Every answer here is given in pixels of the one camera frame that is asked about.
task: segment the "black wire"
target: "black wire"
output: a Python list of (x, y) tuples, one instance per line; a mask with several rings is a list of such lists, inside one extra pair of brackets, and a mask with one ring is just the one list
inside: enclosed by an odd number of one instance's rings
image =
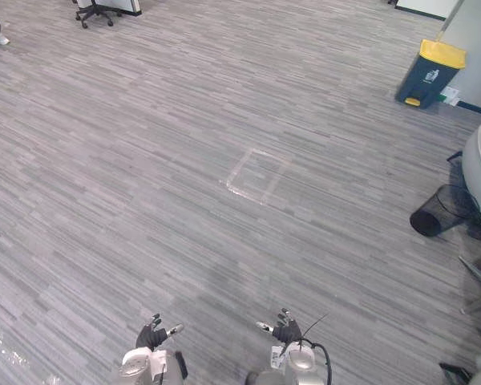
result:
[(162, 384), (162, 381), (164, 381), (164, 369), (166, 368), (166, 364), (164, 364), (162, 366), (162, 373), (160, 374), (160, 381), (159, 381), (159, 385)]
[(320, 321), (322, 321), (324, 319), (324, 317), (326, 315), (328, 315), (329, 313), (326, 313), (324, 314), (322, 317), (320, 317), (316, 322), (314, 322), (306, 331), (305, 333), (303, 333), (302, 337), (305, 337), (306, 333), (308, 333), (310, 331), (310, 329), (312, 329), (314, 326), (316, 326)]
[(306, 341), (307, 343), (310, 344), (310, 347), (312, 349), (315, 349), (316, 347), (320, 347), (322, 349), (322, 351), (324, 353), (324, 356), (326, 357), (326, 369), (328, 370), (328, 379), (326, 380), (326, 385), (331, 385), (331, 378), (332, 378), (333, 375), (332, 375), (332, 371), (331, 371), (331, 362), (329, 360), (328, 351), (320, 343), (312, 342), (307, 338), (301, 337), (301, 338), (296, 339), (293, 342), (297, 342), (297, 341), (299, 341), (299, 343), (302, 343), (303, 341)]

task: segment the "trash bin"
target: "trash bin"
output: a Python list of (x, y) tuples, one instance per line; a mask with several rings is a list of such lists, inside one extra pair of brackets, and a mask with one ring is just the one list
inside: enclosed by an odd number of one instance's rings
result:
[(410, 216), (411, 226), (426, 237), (439, 235), (479, 216), (479, 206), (466, 188), (444, 184)]
[(456, 73), (465, 67), (465, 54), (459, 48), (424, 39), (395, 99), (410, 106), (429, 107)]

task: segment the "yellow lid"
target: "yellow lid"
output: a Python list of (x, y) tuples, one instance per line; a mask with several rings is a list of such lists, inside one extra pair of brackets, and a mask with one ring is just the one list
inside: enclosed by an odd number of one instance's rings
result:
[(423, 40), (420, 43), (420, 55), (431, 62), (451, 68), (465, 68), (466, 51), (441, 42)]

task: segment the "wall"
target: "wall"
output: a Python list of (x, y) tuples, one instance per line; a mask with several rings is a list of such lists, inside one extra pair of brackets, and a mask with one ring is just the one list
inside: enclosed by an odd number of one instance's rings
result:
[(467, 51), (467, 67), (449, 86), (460, 90), (463, 102), (481, 107), (481, 0), (465, 0), (441, 41)]
[(457, 0), (399, 0), (398, 6), (446, 18)]

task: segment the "antenna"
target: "antenna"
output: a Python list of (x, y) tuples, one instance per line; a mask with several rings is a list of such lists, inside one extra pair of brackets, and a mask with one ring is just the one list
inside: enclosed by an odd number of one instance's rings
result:
[(326, 315), (328, 315), (329, 313), (326, 313), (324, 314), (322, 317), (320, 317), (316, 322), (314, 322), (306, 331), (305, 333), (303, 333), (303, 335), (301, 336), (301, 341), (299, 342), (299, 350), (301, 350), (301, 347), (303, 346), (303, 338), (305, 337), (306, 333), (308, 333), (310, 331), (310, 329), (312, 329), (314, 326), (316, 326), (320, 321), (322, 321)]

